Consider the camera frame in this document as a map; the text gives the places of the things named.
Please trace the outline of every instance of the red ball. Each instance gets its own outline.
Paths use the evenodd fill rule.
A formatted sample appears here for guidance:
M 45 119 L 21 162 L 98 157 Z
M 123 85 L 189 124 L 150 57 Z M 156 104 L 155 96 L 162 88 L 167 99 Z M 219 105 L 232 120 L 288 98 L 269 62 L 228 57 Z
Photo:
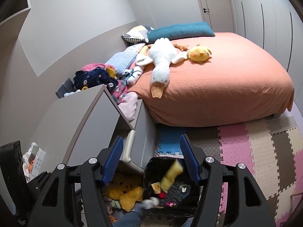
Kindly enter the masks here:
M 158 194 L 159 198 L 160 199 L 164 199 L 164 197 L 166 196 L 166 194 L 164 192 Z

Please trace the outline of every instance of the bed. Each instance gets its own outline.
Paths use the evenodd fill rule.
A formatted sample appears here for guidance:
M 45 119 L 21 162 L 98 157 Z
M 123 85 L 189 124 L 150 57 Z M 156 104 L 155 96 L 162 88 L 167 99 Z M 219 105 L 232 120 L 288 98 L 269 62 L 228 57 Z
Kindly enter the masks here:
M 145 67 L 128 91 L 144 100 L 155 121 L 170 126 L 219 126 L 291 110 L 294 87 L 289 75 L 251 41 L 233 33 L 216 33 L 172 43 L 207 46 L 212 57 L 204 64 L 186 60 L 171 65 L 170 83 L 161 99 L 151 95 L 154 65 Z

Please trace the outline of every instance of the white edge guard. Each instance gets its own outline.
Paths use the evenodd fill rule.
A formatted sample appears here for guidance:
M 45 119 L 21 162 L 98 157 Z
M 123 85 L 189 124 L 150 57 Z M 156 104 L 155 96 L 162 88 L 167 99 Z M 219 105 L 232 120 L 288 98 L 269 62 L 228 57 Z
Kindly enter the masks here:
M 125 143 L 124 149 L 123 149 L 122 161 L 124 163 L 126 163 L 133 170 L 139 172 L 140 174 L 144 174 L 144 170 L 131 161 L 131 148 L 132 148 L 132 145 L 133 145 L 133 142 L 134 142 L 134 135 L 135 135 L 134 130 L 131 130 L 128 133 L 126 143 Z

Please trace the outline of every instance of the blue jeans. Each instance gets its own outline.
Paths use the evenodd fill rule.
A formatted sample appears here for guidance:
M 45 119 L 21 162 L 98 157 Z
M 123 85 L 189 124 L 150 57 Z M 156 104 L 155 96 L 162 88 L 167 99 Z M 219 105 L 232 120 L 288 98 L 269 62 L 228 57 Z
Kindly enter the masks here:
M 113 227 L 140 227 L 142 218 L 142 215 L 136 211 L 130 211 L 112 225 Z M 193 219 L 193 217 L 187 219 L 182 227 L 190 227 Z

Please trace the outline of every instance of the trash bin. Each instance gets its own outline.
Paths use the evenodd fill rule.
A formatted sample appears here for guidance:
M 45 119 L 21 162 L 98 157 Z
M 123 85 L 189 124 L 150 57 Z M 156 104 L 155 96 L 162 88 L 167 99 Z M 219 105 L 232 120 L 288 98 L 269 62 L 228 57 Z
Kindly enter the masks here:
M 160 199 L 156 194 L 154 194 L 151 184 L 161 182 L 161 179 L 176 159 L 183 166 L 184 171 L 176 177 L 175 183 L 168 190 L 165 198 Z M 182 185 L 190 186 L 188 187 L 190 188 L 190 192 L 186 197 L 180 193 L 180 186 Z M 146 210 L 149 213 L 175 218 L 193 217 L 197 210 L 199 196 L 200 187 L 191 180 L 184 159 L 162 156 L 153 157 L 146 165 L 143 178 L 143 199 L 157 197 L 160 200 L 160 208 Z M 176 203 L 176 206 L 166 206 L 166 203 L 168 202 L 174 202 Z

